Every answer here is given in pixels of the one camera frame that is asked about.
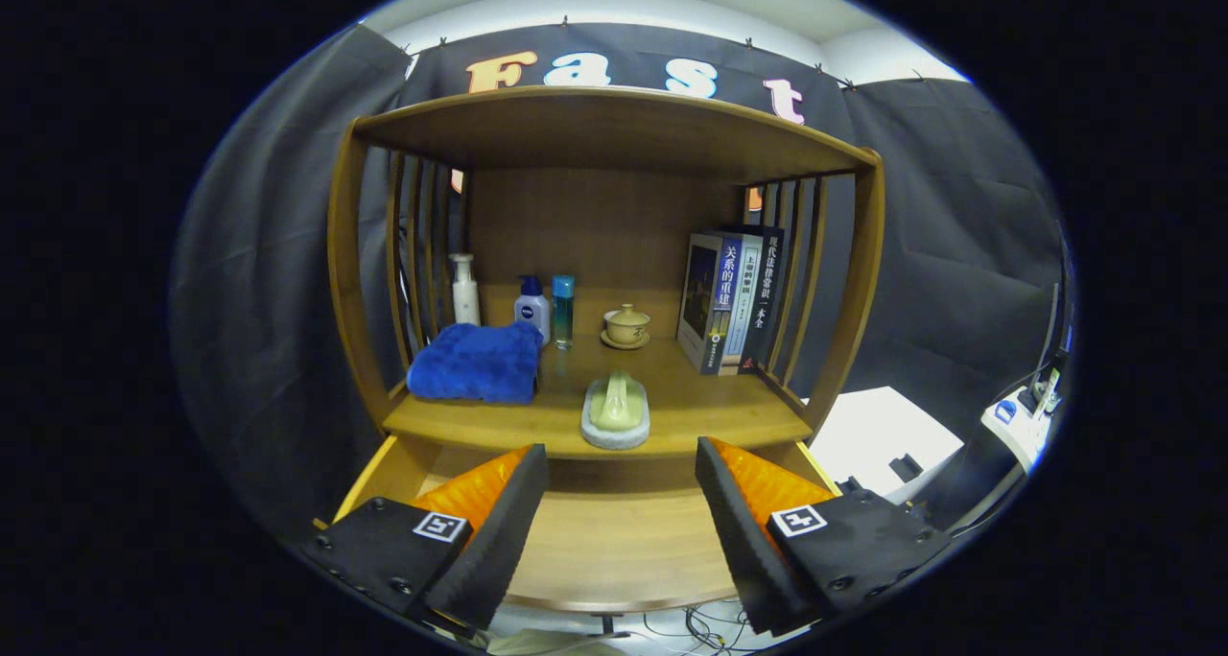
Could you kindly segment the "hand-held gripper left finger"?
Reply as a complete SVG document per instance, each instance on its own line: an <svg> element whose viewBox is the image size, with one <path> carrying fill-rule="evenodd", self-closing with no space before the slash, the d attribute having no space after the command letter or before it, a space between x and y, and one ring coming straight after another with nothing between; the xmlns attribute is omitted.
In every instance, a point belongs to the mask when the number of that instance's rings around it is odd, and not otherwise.
<svg viewBox="0 0 1228 656"><path fill-rule="evenodd" d="M306 541L305 555L402 620L470 638L508 595L548 482L545 446L527 445L413 502L368 496Z"/></svg>

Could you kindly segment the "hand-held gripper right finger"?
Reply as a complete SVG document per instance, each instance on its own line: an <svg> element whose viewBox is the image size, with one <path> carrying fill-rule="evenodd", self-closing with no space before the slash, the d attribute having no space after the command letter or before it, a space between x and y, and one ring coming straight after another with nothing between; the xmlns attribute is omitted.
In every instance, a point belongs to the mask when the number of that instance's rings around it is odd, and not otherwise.
<svg viewBox="0 0 1228 656"><path fill-rule="evenodd" d="M695 478L752 629L776 638L885 602L953 542L877 493L834 493L707 436Z"/></svg>

